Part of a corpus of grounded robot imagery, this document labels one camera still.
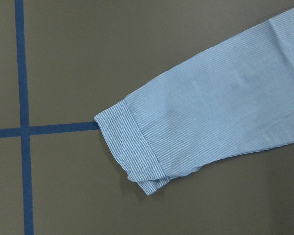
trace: sleeve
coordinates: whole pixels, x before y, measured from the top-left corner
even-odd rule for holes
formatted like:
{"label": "sleeve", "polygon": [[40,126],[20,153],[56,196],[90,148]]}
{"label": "sleeve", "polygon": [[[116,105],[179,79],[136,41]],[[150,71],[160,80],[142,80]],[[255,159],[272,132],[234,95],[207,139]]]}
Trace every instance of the sleeve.
{"label": "sleeve", "polygon": [[175,66],[94,119],[147,195],[208,163],[294,143],[294,8]]}

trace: light blue fabric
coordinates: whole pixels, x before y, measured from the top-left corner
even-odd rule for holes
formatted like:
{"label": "light blue fabric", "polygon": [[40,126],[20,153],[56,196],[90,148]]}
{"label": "light blue fabric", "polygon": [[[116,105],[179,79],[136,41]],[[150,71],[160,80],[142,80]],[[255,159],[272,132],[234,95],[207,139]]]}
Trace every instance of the light blue fabric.
{"label": "light blue fabric", "polygon": [[210,162],[294,143],[294,8],[166,71],[94,119],[147,195]]}

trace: blue line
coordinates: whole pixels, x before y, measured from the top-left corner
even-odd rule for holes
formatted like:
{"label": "blue line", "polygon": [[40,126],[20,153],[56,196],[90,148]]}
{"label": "blue line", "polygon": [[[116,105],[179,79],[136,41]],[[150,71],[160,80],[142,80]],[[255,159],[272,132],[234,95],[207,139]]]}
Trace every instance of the blue line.
{"label": "blue line", "polygon": [[23,1],[15,0],[14,4],[21,120],[24,234],[34,235]]}
{"label": "blue line", "polygon": [[0,138],[20,136],[20,128],[0,129]]}
{"label": "blue line", "polygon": [[30,128],[31,135],[42,135],[42,134],[53,134],[63,132],[74,132],[74,131],[90,131],[98,130],[99,126],[93,122],[83,123],[72,123],[72,124],[59,124],[50,126],[33,126]]}

